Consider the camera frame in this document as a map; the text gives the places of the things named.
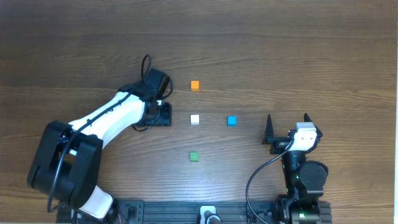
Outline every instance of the tabletop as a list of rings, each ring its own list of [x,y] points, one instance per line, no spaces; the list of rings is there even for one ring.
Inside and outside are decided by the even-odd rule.
[[[117,198],[245,201],[273,157],[268,114],[286,136],[308,113],[312,160],[330,175],[335,223],[391,223],[397,86],[393,0],[0,2],[0,222],[54,222],[27,173],[46,125],[82,118],[140,79],[141,59],[174,81],[172,126],[125,129],[98,185]],[[200,82],[191,91],[190,82]],[[200,124],[191,126],[190,115]],[[237,126],[228,127],[228,115]],[[200,161],[190,162],[190,152]],[[280,162],[253,200],[284,193]]]

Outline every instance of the cube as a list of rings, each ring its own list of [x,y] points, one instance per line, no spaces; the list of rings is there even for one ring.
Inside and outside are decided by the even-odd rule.
[[[199,124],[199,114],[191,115],[191,125],[198,125]]]
[[[199,91],[199,81],[191,81],[191,91]]]
[[[189,160],[191,162],[199,162],[199,152],[191,152]]]
[[[236,126],[236,116],[228,116],[228,126]]]

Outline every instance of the green cube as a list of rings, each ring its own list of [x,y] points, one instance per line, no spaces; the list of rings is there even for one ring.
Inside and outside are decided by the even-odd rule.
[[[191,162],[199,162],[199,152],[191,152],[190,153],[190,161]]]

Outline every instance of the orange cube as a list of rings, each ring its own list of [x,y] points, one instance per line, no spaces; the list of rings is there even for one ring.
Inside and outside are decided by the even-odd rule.
[[[199,81],[191,81],[191,91],[199,91]]]

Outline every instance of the blue cube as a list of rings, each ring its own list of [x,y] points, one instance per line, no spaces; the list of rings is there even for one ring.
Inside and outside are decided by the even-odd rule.
[[[228,116],[228,126],[236,126],[236,116]]]

